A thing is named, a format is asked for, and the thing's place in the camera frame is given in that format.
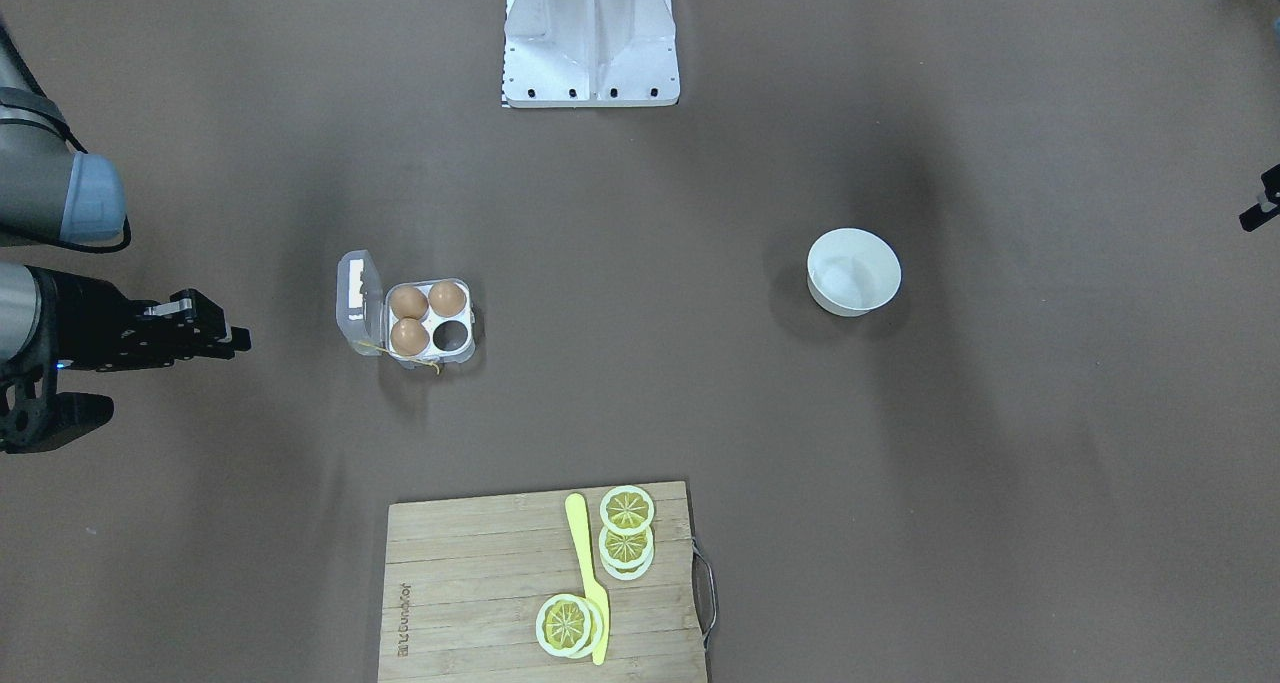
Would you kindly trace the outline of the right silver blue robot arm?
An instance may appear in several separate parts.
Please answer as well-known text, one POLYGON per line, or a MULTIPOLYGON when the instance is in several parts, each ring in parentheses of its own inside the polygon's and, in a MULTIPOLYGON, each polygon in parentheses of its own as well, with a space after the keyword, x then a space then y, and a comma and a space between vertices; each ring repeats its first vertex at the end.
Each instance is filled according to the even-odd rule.
MULTIPOLYGON (((3 246, 72 253, 127 249, 132 228, 122 177, 90 153, 3 32, 3 246)), ((250 350, 246 327, 195 288, 165 303, 127 297, 101 279, 46 269, 3 269, 3 354, 33 347, 50 320, 56 370, 152 370, 179 359, 232 359, 250 350)))

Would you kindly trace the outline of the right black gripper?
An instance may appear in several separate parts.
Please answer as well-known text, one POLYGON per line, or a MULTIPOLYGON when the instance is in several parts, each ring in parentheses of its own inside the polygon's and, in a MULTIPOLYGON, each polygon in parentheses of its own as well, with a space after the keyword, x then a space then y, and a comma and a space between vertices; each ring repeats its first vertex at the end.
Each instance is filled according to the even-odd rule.
POLYGON ((251 350, 247 327, 229 327, 224 310, 196 288, 169 301, 129 299, 104 279, 37 269, 52 306, 54 359, 68 370, 160 370, 178 361, 234 358, 251 350))

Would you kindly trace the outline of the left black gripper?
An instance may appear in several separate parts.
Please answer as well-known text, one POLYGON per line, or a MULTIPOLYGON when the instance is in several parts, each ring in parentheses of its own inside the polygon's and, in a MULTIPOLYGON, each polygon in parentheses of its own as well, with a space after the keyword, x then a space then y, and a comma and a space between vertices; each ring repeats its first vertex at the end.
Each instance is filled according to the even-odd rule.
POLYGON ((1276 164, 1263 171, 1260 182, 1263 188, 1257 196, 1256 203, 1239 215, 1243 232, 1257 232, 1263 224, 1279 217, 1280 165, 1276 164))

